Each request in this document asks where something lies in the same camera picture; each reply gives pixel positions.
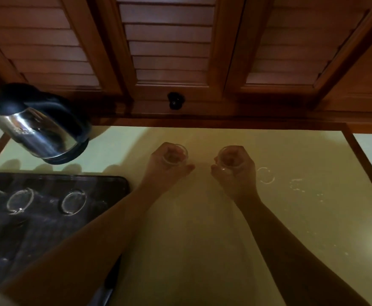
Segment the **stainless steel electric kettle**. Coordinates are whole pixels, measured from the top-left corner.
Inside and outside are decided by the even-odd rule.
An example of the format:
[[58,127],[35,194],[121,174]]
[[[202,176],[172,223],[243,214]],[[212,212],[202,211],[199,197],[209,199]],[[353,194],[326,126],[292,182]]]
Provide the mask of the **stainless steel electric kettle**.
[[0,87],[0,129],[48,164],[79,157],[88,146],[91,128],[86,114],[65,97],[26,83]]

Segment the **person's right forearm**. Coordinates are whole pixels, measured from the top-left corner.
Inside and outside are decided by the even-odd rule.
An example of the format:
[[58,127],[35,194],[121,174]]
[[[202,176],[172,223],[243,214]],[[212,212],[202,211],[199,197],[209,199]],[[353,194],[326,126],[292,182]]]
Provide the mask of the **person's right forearm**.
[[234,199],[286,306],[370,306],[312,254],[257,195]]

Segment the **person's right hand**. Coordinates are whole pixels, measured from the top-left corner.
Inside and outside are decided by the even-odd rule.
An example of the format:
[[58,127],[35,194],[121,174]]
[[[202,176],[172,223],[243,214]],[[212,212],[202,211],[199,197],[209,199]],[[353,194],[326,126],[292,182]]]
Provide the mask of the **person's right hand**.
[[236,204],[241,201],[256,199],[258,197],[256,186],[255,163],[243,146],[238,146],[244,164],[237,170],[234,170],[234,180],[216,181],[222,187],[226,195]]

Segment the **black cabinet knob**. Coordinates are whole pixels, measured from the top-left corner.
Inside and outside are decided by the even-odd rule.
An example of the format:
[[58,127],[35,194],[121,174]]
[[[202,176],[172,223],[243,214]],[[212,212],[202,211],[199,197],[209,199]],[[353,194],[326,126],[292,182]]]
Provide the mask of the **black cabinet knob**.
[[169,101],[169,108],[173,111],[178,111],[182,109],[185,103],[185,97],[178,92],[169,92],[167,94],[168,101]]

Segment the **small clear drinking glass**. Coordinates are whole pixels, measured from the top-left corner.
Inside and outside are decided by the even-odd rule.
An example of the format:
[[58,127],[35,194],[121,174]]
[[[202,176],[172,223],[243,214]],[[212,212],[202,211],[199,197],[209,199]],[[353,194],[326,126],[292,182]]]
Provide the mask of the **small clear drinking glass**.
[[233,173],[244,164],[244,158],[238,146],[226,146],[219,151],[216,164],[221,170]]
[[87,195],[83,190],[72,189],[61,200],[59,209],[62,214],[72,216],[85,206]]
[[13,193],[6,202],[6,209],[11,215],[24,212],[33,202],[34,190],[26,188]]
[[168,150],[162,156],[163,161],[171,166],[186,164],[188,158],[188,150],[181,144],[169,144]]

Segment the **louvered wooden cabinet door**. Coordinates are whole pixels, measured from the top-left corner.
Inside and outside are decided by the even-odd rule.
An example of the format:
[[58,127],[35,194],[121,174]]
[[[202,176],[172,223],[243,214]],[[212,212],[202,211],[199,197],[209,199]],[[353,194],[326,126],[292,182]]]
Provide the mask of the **louvered wooden cabinet door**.
[[372,0],[245,0],[227,93],[313,93]]
[[0,85],[123,94],[87,0],[0,0]]
[[245,0],[94,0],[134,101],[220,102]]

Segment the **black serving tray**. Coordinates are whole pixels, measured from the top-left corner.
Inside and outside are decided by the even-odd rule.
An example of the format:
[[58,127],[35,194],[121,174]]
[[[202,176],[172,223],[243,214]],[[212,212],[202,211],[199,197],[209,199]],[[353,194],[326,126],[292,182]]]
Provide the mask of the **black serving tray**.
[[[34,190],[32,204],[9,214],[6,202],[26,188]],[[81,211],[67,216],[59,204],[72,189],[83,190],[87,201]],[[128,180],[120,176],[0,173],[0,285],[129,193]]]

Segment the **person's left hand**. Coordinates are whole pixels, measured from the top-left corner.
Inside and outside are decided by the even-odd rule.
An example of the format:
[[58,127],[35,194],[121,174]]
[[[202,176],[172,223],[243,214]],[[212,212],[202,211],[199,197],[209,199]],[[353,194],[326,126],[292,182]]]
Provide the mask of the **person's left hand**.
[[146,189],[149,193],[163,195],[183,177],[172,177],[172,167],[166,164],[162,156],[168,150],[168,142],[163,143],[150,156],[139,188]]

